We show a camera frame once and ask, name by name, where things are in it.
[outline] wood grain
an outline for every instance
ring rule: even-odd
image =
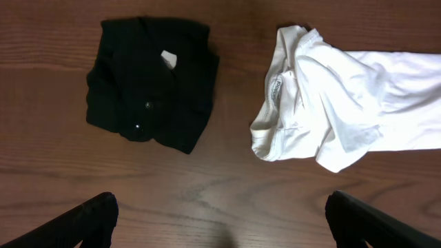
[[[0,1],[0,243],[104,191],[113,247],[335,247],[324,215],[343,189],[441,238],[441,151],[370,153],[339,174],[250,150],[276,28],[318,28],[343,50],[441,53],[436,0]],[[191,155],[85,122],[99,21],[137,15],[212,27],[215,106]]]

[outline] tag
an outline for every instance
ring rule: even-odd
[[[272,84],[271,87],[271,99],[275,101],[276,99],[280,99],[280,87],[283,83],[282,76],[278,75],[276,81]]]
[[[169,69],[173,69],[176,66],[176,62],[178,61],[178,57],[175,54],[169,53],[164,50],[161,53],[161,57],[163,57],[163,60],[167,64],[167,67]]]

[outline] white shirt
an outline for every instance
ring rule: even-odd
[[[281,28],[251,133],[265,161],[315,156],[332,172],[369,151],[441,148],[441,55],[343,52]]]

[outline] black folded shirt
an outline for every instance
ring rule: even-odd
[[[192,152],[212,112],[219,58],[207,47],[209,27],[182,19],[103,21],[87,76],[89,124],[129,141],[154,138]],[[176,66],[161,56],[177,56]]]

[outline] shirt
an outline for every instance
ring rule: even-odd
[[[252,149],[339,172],[369,151],[440,148],[440,96],[439,54],[343,52],[317,30],[281,28]]]
[[[98,55],[87,75],[87,122],[130,141],[154,138],[189,154],[213,106],[219,58],[207,47],[209,27],[164,18],[101,26]]]

